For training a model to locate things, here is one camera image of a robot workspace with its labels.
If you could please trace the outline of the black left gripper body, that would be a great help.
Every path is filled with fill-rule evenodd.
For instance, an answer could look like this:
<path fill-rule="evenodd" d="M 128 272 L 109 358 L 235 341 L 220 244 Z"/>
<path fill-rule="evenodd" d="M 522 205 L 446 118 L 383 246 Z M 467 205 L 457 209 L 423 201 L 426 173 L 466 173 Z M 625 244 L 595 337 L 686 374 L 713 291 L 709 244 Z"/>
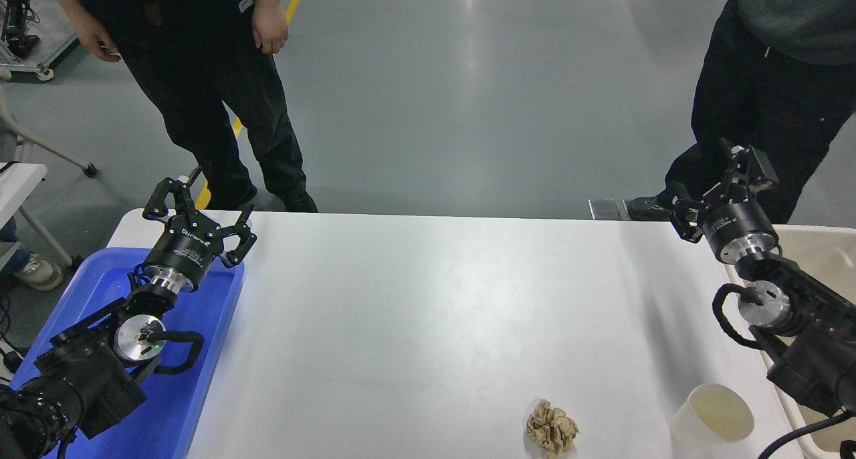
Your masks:
<path fill-rule="evenodd" d="M 174 214 L 165 224 L 165 232 L 144 259 L 144 275 L 179 274 L 183 286 L 200 286 L 214 258 L 223 250 L 221 238 L 211 238 L 220 225 L 201 212 Z"/>

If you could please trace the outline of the person's right hand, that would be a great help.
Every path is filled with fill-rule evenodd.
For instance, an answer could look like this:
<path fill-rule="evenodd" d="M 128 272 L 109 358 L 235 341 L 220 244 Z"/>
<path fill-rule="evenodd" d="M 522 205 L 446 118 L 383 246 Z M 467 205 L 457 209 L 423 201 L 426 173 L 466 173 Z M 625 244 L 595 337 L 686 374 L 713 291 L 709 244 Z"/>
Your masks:
<path fill-rule="evenodd" d="M 109 33 L 97 18 L 85 9 L 74 9 L 68 19 L 80 44 L 102 62 L 120 62 L 120 52 Z"/>

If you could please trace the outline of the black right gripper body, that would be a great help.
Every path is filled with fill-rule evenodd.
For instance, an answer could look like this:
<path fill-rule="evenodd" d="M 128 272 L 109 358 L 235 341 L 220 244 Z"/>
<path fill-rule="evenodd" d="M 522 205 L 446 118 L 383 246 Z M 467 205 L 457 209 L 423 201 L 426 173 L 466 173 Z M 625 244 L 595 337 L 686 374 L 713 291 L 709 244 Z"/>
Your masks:
<path fill-rule="evenodd" d="M 756 201 L 706 205 L 702 230 L 715 259 L 740 260 L 778 246 L 778 234 Z"/>

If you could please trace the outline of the person's left hand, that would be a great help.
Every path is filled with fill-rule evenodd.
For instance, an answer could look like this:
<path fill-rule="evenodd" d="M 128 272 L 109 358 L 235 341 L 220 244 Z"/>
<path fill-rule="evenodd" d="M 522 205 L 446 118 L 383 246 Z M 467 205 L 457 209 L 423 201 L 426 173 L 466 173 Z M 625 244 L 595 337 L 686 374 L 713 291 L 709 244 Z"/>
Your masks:
<path fill-rule="evenodd" d="M 290 36 L 286 13 L 280 2 L 257 3 L 251 18 L 255 48 L 267 56 L 274 56 Z"/>

